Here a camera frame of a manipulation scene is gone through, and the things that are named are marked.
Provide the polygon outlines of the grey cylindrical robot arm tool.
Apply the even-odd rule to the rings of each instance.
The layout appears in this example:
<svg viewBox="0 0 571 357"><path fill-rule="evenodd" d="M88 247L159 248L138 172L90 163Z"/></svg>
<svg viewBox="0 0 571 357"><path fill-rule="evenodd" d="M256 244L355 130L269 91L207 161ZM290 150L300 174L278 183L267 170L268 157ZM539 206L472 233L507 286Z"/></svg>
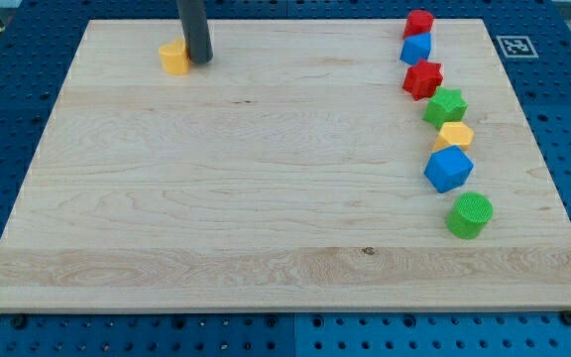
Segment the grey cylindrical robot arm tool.
<svg viewBox="0 0 571 357"><path fill-rule="evenodd" d="M184 40L192 62L206 64L213 58L209 27L203 0L176 0Z"/></svg>

